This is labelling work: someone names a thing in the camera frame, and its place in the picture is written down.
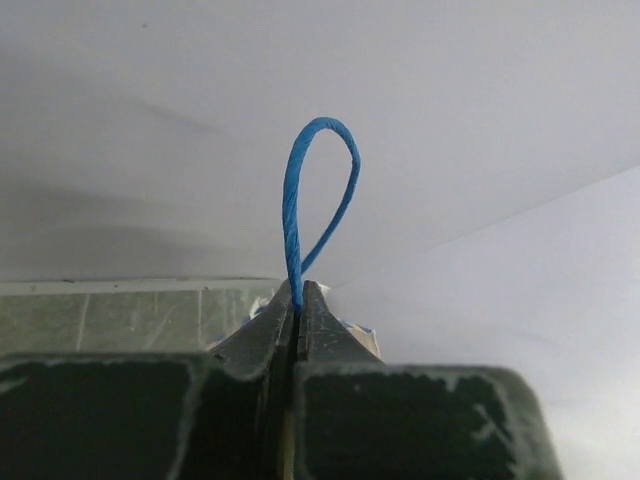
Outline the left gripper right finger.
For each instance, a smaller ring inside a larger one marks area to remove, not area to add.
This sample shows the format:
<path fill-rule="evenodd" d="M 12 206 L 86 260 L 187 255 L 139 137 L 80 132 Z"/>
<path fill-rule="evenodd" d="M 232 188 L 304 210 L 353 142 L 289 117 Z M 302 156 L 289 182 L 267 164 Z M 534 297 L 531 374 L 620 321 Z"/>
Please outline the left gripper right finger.
<path fill-rule="evenodd" d="M 294 370 L 298 479 L 559 479 L 542 409 L 515 372 L 391 365 L 307 282 Z"/>

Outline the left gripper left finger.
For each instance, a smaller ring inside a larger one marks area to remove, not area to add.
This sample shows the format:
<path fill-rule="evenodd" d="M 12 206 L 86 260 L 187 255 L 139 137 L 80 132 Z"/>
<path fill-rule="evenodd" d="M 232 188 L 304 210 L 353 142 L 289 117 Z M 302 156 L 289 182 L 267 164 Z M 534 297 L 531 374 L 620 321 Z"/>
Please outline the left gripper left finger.
<path fill-rule="evenodd" d="M 1 362 L 5 479 L 281 479 L 295 320 L 282 285 L 209 351 Z"/>

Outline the blue checkered paper bag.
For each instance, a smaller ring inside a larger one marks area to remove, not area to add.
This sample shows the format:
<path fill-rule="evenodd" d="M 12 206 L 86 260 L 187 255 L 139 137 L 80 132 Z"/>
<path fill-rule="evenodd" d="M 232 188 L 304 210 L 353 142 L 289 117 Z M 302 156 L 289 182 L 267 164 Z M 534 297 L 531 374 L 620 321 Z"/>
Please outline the blue checkered paper bag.
<path fill-rule="evenodd" d="M 349 161 L 346 187 L 339 190 L 329 176 L 314 168 L 302 171 L 304 159 L 316 136 L 337 137 L 316 160 L 330 166 Z M 214 217 L 205 223 L 204 272 L 212 277 L 282 277 L 290 290 L 288 299 L 302 304 L 304 277 L 346 213 L 355 193 L 361 158 L 347 127 L 335 118 L 311 120 L 284 153 L 286 165 L 275 165 L 275 153 L 264 155 L 256 143 L 241 146 L 233 139 L 208 135 L 200 147 L 213 161 Z M 276 173 L 284 174 L 280 209 L 275 193 L 260 194 L 260 178 L 274 187 Z"/>

